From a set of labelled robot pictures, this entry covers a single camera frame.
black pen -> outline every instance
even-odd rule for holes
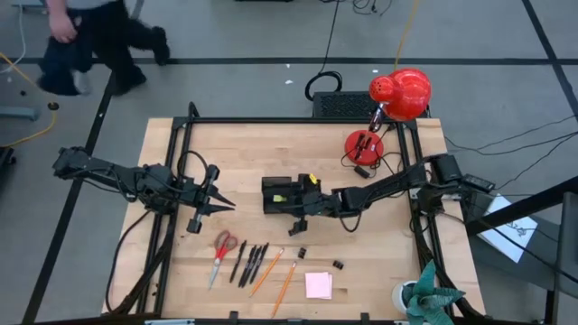
[[[250,284],[253,284],[253,281],[255,280],[256,277],[256,273],[259,272],[259,266],[261,266],[261,262],[263,262],[263,258],[265,257],[265,253],[268,247],[269,243],[266,243],[265,246],[263,247],[263,250],[261,251],[261,256],[259,257],[258,260],[256,260],[255,271],[253,272],[251,280],[249,281]]]
[[[235,273],[237,272],[237,268],[239,263],[241,263],[241,257],[243,257],[243,251],[245,250],[245,246],[247,245],[247,241],[244,241],[243,244],[241,244],[241,248],[238,250],[238,257],[237,257],[237,261],[235,262],[235,266],[233,266],[233,273],[231,274],[231,278],[228,279],[229,283],[233,282],[233,279],[235,278]]]
[[[245,264],[245,269],[243,270],[243,274],[241,275],[241,279],[238,282],[239,288],[241,287],[241,284],[243,284],[243,278],[245,278],[245,274],[247,274],[247,269],[249,268],[249,263],[251,262],[253,255],[255,254],[255,250],[256,250],[256,245],[253,246],[253,248],[251,248],[251,251],[249,252],[249,259],[247,260],[247,263]]]
[[[245,284],[247,284],[247,281],[249,281],[249,277],[251,276],[251,272],[253,272],[253,267],[255,267],[255,265],[256,265],[256,260],[259,258],[259,255],[261,254],[261,250],[263,250],[262,246],[260,246],[255,251],[255,254],[253,255],[253,260],[250,261],[251,263],[249,263],[249,269],[247,270],[247,274],[245,274],[245,279],[243,280],[243,285],[241,285],[241,288],[244,288]]]

wooden table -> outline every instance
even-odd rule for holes
[[[139,165],[164,162],[171,124],[171,119],[149,120]],[[221,169],[216,185],[225,197],[237,203],[237,208],[204,218],[198,235],[185,230],[194,210],[180,209],[163,317],[227,318],[230,311],[238,311],[243,319],[268,318],[291,263],[298,260],[299,248],[305,247],[307,255],[304,260],[298,260],[277,318],[358,320],[361,312],[368,312],[372,320],[403,319],[405,316],[391,302],[392,289],[397,283],[417,279],[420,274],[415,240],[408,228],[410,211],[406,196],[375,202],[363,213],[359,229],[353,234],[346,232],[337,219],[308,217],[309,229],[289,237],[287,230],[295,218],[263,214],[261,178],[264,176],[292,176],[295,179],[300,172],[312,172],[322,180],[325,192],[339,187],[363,186],[388,176],[389,170],[382,166],[374,180],[363,180],[351,168],[340,164],[346,137],[352,131],[366,127],[343,124],[194,125],[191,149]],[[424,156],[446,151],[439,120],[418,120],[418,132]],[[411,137],[408,135],[406,139],[413,156]],[[387,133],[383,141],[388,152],[399,152],[396,132]],[[175,161],[180,154],[180,145],[177,148]],[[391,154],[387,161],[395,169],[399,157]],[[191,156],[186,174],[199,180],[202,173],[200,162]],[[458,203],[446,202],[444,205],[448,213],[461,218]],[[123,232],[143,212],[141,204],[130,204]],[[442,215],[436,220],[447,274],[467,293],[471,305],[484,313],[463,224]],[[355,220],[346,222],[351,227]],[[111,288],[113,306],[120,303],[143,271],[152,223],[153,217],[147,217],[126,238]],[[279,249],[285,248],[279,263],[250,299],[251,285],[244,289],[237,287],[239,271],[236,281],[228,282],[237,249],[226,256],[212,290],[207,289],[215,255],[213,241],[223,229],[231,231],[240,241],[247,240],[245,258],[239,267],[241,271],[252,245],[270,243],[260,274]],[[343,270],[331,266],[334,260],[345,264]],[[332,300],[305,298],[306,272],[333,274]],[[156,280],[153,280],[150,296],[156,294],[155,287]],[[153,309],[152,300],[147,300],[148,311]]]

concrete floor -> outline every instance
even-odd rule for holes
[[[379,8],[387,0],[378,0]],[[132,8],[135,0],[128,1]],[[578,3],[558,0],[556,6],[532,1],[545,33],[559,58],[578,58]],[[342,4],[335,26],[332,57],[391,58],[395,56],[409,1],[394,0],[390,10],[378,15],[358,15]],[[140,18],[163,26],[173,57],[296,58],[322,57],[331,27],[333,5],[319,1],[239,3],[232,0],[144,1]],[[17,57],[18,12],[0,0],[0,51]],[[42,56],[48,28],[46,16],[24,16],[29,62]],[[135,51],[139,58],[150,53]],[[546,53],[521,1],[486,0],[422,1],[415,25],[403,51],[408,58],[546,59]],[[148,83],[113,98],[94,154],[124,165],[137,162],[146,121],[156,116],[182,116],[194,101],[203,116],[310,116],[312,104],[303,96],[305,83],[319,64],[190,64],[159,68],[141,66]],[[445,133],[456,143],[480,146],[573,114],[550,65],[416,65],[433,83],[431,107]],[[35,78],[34,64],[21,69]],[[578,87],[578,67],[564,66],[571,84]],[[375,76],[388,73],[389,65],[335,64],[344,78],[343,90],[366,90]],[[87,97],[59,98],[61,110],[54,129],[16,148],[18,163],[0,193],[0,324],[22,320],[54,229],[68,195],[70,182],[51,175],[51,164],[62,146],[84,145],[95,119],[109,72],[97,65],[90,72],[94,92]],[[320,80],[314,89],[332,90]],[[0,75],[0,106],[40,107],[46,99],[17,75]],[[39,121],[0,119],[0,144],[9,143],[44,128],[50,114],[43,109]],[[519,141],[495,148],[515,148],[576,129],[571,119]],[[551,144],[510,155],[481,157],[457,153],[464,172],[495,181],[514,177]],[[504,193],[533,193],[576,175],[578,139],[538,164],[532,172],[510,183]],[[83,186],[68,233],[37,320],[61,320],[98,315],[107,274],[125,214],[126,203],[110,193]],[[540,217],[556,222],[560,210]],[[543,316],[545,291],[476,265],[488,315],[503,320],[533,320]],[[562,320],[575,320],[578,302],[564,299]]]

red scissors handle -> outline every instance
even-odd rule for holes
[[[215,239],[215,258],[222,260],[228,251],[237,247],[237,238],[233,237],[227,230],[222,231]]]

pink sticky note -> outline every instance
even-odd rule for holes
[[[333,278],[327,273],[305,274],[305,296],[307,298],[331,299]]]
[[[320,299],[331,300],[331,298],[333,298],[333,274],[329,274],[329,295],[325,298],[320,297]]]

